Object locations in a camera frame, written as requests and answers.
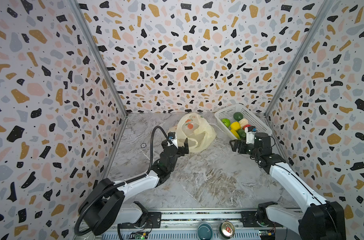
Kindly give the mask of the white plastic mesh basket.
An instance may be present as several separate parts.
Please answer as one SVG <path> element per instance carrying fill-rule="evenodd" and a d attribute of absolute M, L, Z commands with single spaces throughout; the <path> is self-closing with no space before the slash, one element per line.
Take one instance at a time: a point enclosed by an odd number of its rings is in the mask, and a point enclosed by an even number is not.
<path fill-rule="evenodd" d="M 230 138 L 230 140 L 236 140 L 238 136 L 234 135 L 231 125 L 234 125 L 236 132 L 238 132 L 238 125 L 240 125 L 242 129 L 244 129 L 246 125 L 251 125 L 256 128 L 258 133 L 266 133 L 269 136 L 273 135 L 272 130 L 242 104 L 235 104 L 217 111 L 215 113 L 215 118 L 219 124 L 219 128 Z"/>

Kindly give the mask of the green yellow mango fruit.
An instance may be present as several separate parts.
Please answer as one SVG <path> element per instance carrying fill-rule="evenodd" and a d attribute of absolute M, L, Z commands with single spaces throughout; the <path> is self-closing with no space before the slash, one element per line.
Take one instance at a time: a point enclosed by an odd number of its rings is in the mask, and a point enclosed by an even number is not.
<path fill-rule="evenodd" d="M 234 130 L 234 129 L 231 129 L 231 133 L 236 137 L 236 139 L 238 139 L 238 140 L 240 140 L 241 139 L 241 137 L 239 136 L 239 134 L 237 133 L 237 131 L 236 130 Z"/>

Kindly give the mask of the yellow lemon fruit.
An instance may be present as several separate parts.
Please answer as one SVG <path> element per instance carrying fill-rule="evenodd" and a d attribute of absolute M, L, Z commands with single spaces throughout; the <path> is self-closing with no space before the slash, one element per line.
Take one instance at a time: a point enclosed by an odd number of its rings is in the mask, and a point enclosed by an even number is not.
<path fill-rule="evenodd" d="M 231 128 L 231 130 L 238 131 L 242 127 L 239 122 L 234 122 L 234 123 L 231 123 L 230 128 Z"/>

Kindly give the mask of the beige pear fruit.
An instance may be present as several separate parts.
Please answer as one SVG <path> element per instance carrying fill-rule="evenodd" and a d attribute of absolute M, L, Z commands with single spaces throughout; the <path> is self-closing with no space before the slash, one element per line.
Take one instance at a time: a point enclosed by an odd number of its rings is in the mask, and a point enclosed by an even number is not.
<path fill-rule="evenodd" d="M 247 119 L 243 118 L 243 119 L 239 120 L 238 123 L 240 124 L 241 127 L 243 127 L 245 125 L 248 125 L 249 121 Z"/>

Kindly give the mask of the dark green fruit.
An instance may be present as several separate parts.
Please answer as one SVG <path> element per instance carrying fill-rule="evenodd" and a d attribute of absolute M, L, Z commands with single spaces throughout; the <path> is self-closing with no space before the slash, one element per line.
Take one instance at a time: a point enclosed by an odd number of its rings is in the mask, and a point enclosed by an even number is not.
<path fill-rule="evenodd" d="M 247 134 L 246 134 L 246 132 L 245 132 L 244 129 L 238 130 L 237 133 L 238 133 L 238 135 L 239 135 L 239 137 L 240 137 L 241 140 L 244 140 L 246 138 L 246 136 L 247 136 Z"/>

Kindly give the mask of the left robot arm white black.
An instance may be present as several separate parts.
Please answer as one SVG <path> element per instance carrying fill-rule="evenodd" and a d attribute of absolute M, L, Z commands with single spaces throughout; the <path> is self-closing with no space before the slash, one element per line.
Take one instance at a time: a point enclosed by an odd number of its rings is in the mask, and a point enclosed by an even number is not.
<path fill-rule="evenodd" d="M 160 158 L 143 173 L 123 181 L 106 178 L 101 180 L 78 209 L 74 234 L 82 236 L 89 232 L 98 236 L 113 224 L 134 224 L 142 227 L 148 210 L 138 201 L 128 200 L 146 190 L 155 189 L 169 179 L 179 157 L 189 154 L 188 141 L 179 147 L 176 140 L 162 142 Z"/>

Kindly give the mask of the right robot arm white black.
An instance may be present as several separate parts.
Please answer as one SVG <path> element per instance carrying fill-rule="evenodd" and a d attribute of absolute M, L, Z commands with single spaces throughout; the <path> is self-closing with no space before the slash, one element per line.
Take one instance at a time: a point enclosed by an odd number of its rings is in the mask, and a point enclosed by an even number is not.
<path fill-rule="evenodd" d="M 233 152 L 249 155 L 268 175 L 278 181 L 295 200 L 301 212 L 287 209 L 276 202 L 258 205 L 256 221 L 278 223 L 298 234 L 303 240 L 344 240 L 346 228 L 344 209 L 330 202 L 308 186 L 278 154 L 273 153 L 273 138 L 255 133 L 253 141 L 231 140 Z"/>

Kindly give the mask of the yellow plastic bag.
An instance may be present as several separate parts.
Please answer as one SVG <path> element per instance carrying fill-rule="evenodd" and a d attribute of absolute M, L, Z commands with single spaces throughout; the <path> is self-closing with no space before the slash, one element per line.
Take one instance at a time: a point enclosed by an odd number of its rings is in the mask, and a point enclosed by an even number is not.
<path fill-rule="evenodd" d="M 184 115 L 168 132 L 175 132 L 177 143 L 183 146 L 188 139 L 190 153 L 200 153 L 207 149 L 217 137 L 215 129 L 199 114 Z"/>

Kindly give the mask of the bright green round fruit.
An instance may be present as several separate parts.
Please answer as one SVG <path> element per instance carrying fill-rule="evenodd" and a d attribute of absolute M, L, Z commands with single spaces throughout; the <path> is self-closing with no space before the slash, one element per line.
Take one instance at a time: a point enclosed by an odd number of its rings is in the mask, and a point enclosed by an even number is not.
<path fill-rule="evenodd" d="M 221 122 L 224 124 L 226 128 L 229 128 L 231 125 L 231 121 L 229 119 L 222 119 Z"/>

